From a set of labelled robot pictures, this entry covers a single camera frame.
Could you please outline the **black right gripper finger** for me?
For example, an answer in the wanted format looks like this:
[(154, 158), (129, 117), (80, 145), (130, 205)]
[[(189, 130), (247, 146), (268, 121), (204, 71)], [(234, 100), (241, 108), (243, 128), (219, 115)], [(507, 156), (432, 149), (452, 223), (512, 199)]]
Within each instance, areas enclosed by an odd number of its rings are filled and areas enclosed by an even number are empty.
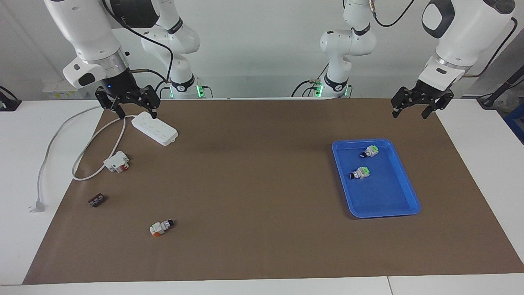
[(132, 90), (132, 103), (148, 110), (150, 115), (157, 115), (161, 99), (155, 89), (148, 85), (145, 88)]
[(101, 86), (95, 90), (95, 96), (103, 109), (111, 110), (117, 114), (121, 120), (125, 119), (126, 114), (123, 108), (120, 106), (120, 101), (118, 98), (110, 99), (110, 95)]

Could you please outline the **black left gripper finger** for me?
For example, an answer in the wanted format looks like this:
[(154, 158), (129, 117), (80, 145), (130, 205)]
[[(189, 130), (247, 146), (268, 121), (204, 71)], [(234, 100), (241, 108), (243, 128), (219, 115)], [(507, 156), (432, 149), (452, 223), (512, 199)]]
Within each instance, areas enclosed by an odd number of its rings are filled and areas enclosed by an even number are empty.
[(397, 93), (391, 98), (393, 107), (392, 115), (398, 118), (402, 110), (414, 106), (417, 103), (417, 91), (402, 86)]
[(436, 110), (445, 109), (453, 97), (454, 93), (452, 91), (444, 92), (440, 96), (425, 95), (424, 99), (427, 102), (427, 107), (422, 112), (422, 118), (427, 119)]

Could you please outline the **orange white rotary switch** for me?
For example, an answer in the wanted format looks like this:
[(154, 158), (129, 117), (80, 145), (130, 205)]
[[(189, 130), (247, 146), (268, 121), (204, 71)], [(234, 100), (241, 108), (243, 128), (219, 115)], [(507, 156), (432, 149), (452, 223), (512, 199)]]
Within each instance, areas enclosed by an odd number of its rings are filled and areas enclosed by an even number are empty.
[(163, 235), (167, 230), (175, 226), (175, 221), (168, 219), (162, 222), (156, 222), (149, 227), (149, 231), (153, 237)]

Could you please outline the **white power strip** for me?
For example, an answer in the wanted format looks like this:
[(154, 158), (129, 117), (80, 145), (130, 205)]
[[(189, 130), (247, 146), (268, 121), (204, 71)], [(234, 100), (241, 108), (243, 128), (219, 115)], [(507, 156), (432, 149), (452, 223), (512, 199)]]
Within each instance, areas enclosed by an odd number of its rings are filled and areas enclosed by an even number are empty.
[(168, 146), (178, 138), (178, 131), (174, 127), (160, 119), (153, 119), (148, 112), (136, 115), (131, 120), (131, 123), (135, 129), (138, 129), (138, 131), (162, 146)]

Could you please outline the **white cardboard box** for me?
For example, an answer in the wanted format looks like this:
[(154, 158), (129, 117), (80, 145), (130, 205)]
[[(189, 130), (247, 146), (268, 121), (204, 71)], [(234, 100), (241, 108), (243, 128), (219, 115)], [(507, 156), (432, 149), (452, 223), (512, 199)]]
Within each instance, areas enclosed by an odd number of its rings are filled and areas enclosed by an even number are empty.
[(49, 100), (84, 100), (88, 96), (85, 88), (77, 89), (65, 80), (44, 82), (42, 92)]

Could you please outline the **white red circuit breaker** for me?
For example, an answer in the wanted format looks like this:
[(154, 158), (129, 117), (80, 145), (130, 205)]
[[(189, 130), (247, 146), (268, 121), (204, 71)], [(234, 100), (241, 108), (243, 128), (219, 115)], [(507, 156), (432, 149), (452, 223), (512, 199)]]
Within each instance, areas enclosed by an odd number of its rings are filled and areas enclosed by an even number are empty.
[(129, 157), (122, 151), (116, 152), (113, 156), (103, 161), (103, 164), (110, 172), (125, 172), (129, 169)]

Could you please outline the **black stand pole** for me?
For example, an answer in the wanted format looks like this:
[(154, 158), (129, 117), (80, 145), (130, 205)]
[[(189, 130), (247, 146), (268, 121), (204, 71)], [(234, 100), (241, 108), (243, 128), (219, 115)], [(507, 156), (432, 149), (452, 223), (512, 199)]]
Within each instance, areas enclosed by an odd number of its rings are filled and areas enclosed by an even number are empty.
[(477, 102), (483, 109), (490, 109), (496, 99), (498, 99), (507, 90), (518, 86), (524, 82), (524, 65), (522, 65), (515, 73), (513, 73), (498, 89), (493, 93), (481, 95), (477, 98)]

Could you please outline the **blue crate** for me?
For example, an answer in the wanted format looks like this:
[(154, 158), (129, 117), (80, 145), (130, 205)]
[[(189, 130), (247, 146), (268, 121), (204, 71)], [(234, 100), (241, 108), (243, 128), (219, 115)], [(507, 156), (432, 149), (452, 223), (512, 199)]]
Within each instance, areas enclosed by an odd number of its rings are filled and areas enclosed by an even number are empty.
[(524, 102), (504, 117), (506, 125), (524, 145)]

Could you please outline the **blue plastic tray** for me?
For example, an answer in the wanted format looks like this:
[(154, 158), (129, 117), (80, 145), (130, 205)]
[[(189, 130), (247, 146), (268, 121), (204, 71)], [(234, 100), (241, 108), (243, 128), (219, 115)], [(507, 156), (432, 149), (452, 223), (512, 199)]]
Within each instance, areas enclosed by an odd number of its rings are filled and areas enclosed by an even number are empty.
[[(378, 155), (361, 158), (367, 146), (375, 145)], [(411, 216), (421, 205), (393, 143), (385, 138), (340, 140), (332, 152), (348, 209), (357, 218)], [(349, 174), (367, 167), (370, 175), (350, 179)]]

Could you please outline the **brown table mat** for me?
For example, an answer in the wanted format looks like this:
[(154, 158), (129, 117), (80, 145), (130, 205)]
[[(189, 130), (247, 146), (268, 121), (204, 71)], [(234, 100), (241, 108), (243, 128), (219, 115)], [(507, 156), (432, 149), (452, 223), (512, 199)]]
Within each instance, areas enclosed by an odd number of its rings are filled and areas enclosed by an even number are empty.
[[(436, 114), (381, 99), (163, 101), (162, 146), (127, 125), (129, 170), (72, 181), (24, 284), (524, 272)], [(358, 219), (331, 147), (390, 140), (422, 210)], [(98, 207), (88, 200), (106, 197)], [(175, 226), (153, 237), (149, 227)]]

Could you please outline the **black clamp mount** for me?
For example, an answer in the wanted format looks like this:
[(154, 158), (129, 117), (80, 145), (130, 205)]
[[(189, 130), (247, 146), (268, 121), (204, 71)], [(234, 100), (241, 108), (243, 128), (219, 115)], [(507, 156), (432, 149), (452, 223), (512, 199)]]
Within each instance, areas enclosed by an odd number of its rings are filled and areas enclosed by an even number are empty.
[(10, 90), (4, 86), (0, 86), (0, 112), (13, 112), (20, 104), (21, 100)]

